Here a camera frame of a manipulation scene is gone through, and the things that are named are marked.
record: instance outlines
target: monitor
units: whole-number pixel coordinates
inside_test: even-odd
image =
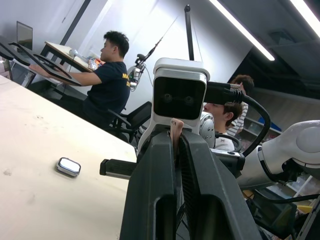
[[[16,21],[16,43],[32,50],[33,28]]]

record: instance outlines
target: ceiling light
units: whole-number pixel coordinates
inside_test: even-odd
[[[218,0],[209,0],[270,61],[275,58],[228,12]]]
[[[290,0],[290,1],[320,38],[320,22],[317,19],[317,17],[314,15],[314,13],[310,10],[308,5],[304,2],[304,0]]]

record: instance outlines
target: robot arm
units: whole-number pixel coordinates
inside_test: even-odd
[[[320,177],[320,120],[299,122],[280,136],[264,142],[245,158],[237,182],[241,189],[264,188],[274,184],[263,169],[273,175],[283,173],[283,164],[292,159],[301,169]]]

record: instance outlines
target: striped shirt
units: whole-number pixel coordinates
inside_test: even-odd
[[[244,128],[245,117],[248,112],[248,104],[242,102],[242,114],[236,120],[234,120],[231,124],[233,127],[230,127],[226,132],[230,136],[234,136],[237,134],[238,130],[242,130]]]

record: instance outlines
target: man's arm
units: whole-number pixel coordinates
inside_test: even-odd
[[[45,78],[56,79],[64,84],[73,85],[71,82],[64,81],[58,77],[50,75],[39,65],[30,65],[29,68],[34,72],[36,72],[37,74],[44,76]],[[91,86],[91,85],[97,85],[102,83],[100,78],[94,72],[80,72],[80,73],[69,72],[69,74],[74,79],[76,79],[79,83],[81,83],[82,86]]]

